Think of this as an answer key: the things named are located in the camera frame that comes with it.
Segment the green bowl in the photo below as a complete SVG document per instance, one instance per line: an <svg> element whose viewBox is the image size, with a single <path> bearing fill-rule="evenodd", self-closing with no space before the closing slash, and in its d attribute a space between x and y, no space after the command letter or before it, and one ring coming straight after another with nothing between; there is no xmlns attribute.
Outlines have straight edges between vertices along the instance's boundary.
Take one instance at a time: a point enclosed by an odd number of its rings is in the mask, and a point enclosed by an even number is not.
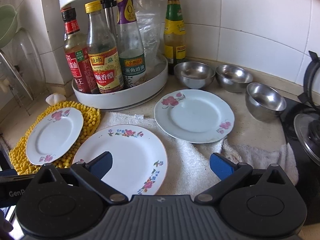
<svg viewBox="0 0 320 240"><path fill-rule="evenodd" d="M17 12L11 4L0 6L0 49L7 45L17 31Z"/></svg>

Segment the kitchen towel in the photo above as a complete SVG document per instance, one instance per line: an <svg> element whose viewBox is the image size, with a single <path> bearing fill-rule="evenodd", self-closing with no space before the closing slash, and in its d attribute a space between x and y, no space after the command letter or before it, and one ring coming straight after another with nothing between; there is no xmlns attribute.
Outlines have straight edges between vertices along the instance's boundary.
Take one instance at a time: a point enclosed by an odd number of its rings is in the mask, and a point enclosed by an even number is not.
<svg viewBox="0 0 320 240"><path fill-rule="evenodd" d="M222 153L233 161L247 162L257 169L265 169L280 161L284 171L298 174L292 150L268 153L248 146L231 147L224 139L215 143L192 144L166 134L153 118L135 119L133 115L106 113L97 131L117 124L142 126L153 132L164 144L168 155L168 171L157 195L191 195L192 199L202 191L217 184L220 179L211 171L209 158L213 152Z"/></svg>

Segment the metal rivet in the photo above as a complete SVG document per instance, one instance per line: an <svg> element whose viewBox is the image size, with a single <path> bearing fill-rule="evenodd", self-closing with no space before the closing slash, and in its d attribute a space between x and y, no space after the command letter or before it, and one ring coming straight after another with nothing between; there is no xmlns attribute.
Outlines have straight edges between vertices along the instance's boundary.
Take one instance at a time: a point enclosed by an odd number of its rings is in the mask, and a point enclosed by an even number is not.
<svg viewBox="0 0 320 240"><path fill-rule="evenodd" d="M198 195L198 200L201 202L209 202L213 199L213 197L209 194L200 194Z"/></svg>
<svg viewBox="0 0 320 240"><path fill-rule="evenodd" d="M124 201L125 200L125 195L123 194L112 194L110 196L110 200L113 201L113 202L121 202L121 201Z"/></svg>

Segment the stainless steel bowl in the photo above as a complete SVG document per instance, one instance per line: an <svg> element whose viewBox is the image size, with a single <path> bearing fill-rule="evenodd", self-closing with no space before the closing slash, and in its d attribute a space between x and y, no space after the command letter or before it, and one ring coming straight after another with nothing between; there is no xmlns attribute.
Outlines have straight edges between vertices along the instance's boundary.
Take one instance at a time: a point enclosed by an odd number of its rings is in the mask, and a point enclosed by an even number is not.
<svg viewBox="0 0 320 240"><path fill-rule="evenodd" d="M219 65L216 68L218 84L232 93L245 91L253 76L247 70L235 65Z"/></svg>
<svg viewBox="0 0 320 240"><path fill-rule="evenodd" d="M183 85L199 89L212 83L215 71L206 64L187 61L175 65L174 75Z"/></svg>
<svg viewBox="0 0 320 240"><path fill-rule="evenodd" d="M251 83L245 92L245 104L255 119L270 122L287 107L284 98L273 88L261 83Z"/></svg>

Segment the pink flower pattern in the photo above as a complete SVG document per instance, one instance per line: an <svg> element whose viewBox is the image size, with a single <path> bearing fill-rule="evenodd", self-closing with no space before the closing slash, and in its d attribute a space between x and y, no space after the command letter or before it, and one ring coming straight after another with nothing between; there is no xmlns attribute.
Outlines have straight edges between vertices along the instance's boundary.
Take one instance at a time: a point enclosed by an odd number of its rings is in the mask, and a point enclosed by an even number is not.
<svg viewBox="0 0 320 240"><path fill-rule="evenodd" d="M70 112L70 109L66 110L64 113L62 110L60 111L55 111L52 115L51 115L51 119L48 119L48 121L51 121L54 119L53 122L59 121L61 120L62 117L68 117Z"/></svg>
<svg viewBox="0 0 320 240"><path fill-rule="evenodd" d="M46 157L41 156L39 159L39 162L49 163L53 160L54 156L55 156L55 154L54 155L48 154Z"/></svg>
<svg viewBox="0 0 320 240"><path fill-rule="evenodd" d="M163 165L163 161L156 161L153 166L158 167ZM156 171L156 169L153 169L151 176L147 179L147 181L144 183L142 188L138 190L138 195L142 195L143 192L147 192L148 188L151 188L152 185L156 182L156 178L158 177L160 171Z"/></svg>
<svg viewBox="0 0 320 240"><path fill-rule="evenodd" d="M222 122L219 125L219 129L217 129L217 132L224 134L224 130L228 130L230 126L231 126L231 122L227 122L227 120L226 120L226 122Z"/></svg>
<svg viewBox="0 0 320 240"><path fill-rule="evenodd" d="M133 136L133 137L135 137L135 138L137 138L137 137L142 137L142 136L143 136L143 132L142 132L142 131L136 133L136 132L134 132L134 131L132 131L132 130L127 130L127 129L120 130L120 129L117 129L117 132L114 133L114 132L112 131L112 129L109 129L109 130L108 130L108 135L113 136L113 134L114 134L114 135L122 135L122 136L126 136L126 137Z"/></svg>
<svg viewBox="0 0 320 240"><path fill-rule="evenodd" d="M177 98L174 98L173 96L169 96L169 97L163 99L161 103L162 103L164 106L167 106L167 107L163 107L163 109L166 109L166 108L168 108L169 106L171 106L171 108L174 108L175 106L177 106L177 105L179 104L179 101L180 101L180 100L183 100L183 99L186 98L186 96L183 95L183 94L180 93L180 92L178 92L178 93L176 94L176 97L177 97Z"/></svg>

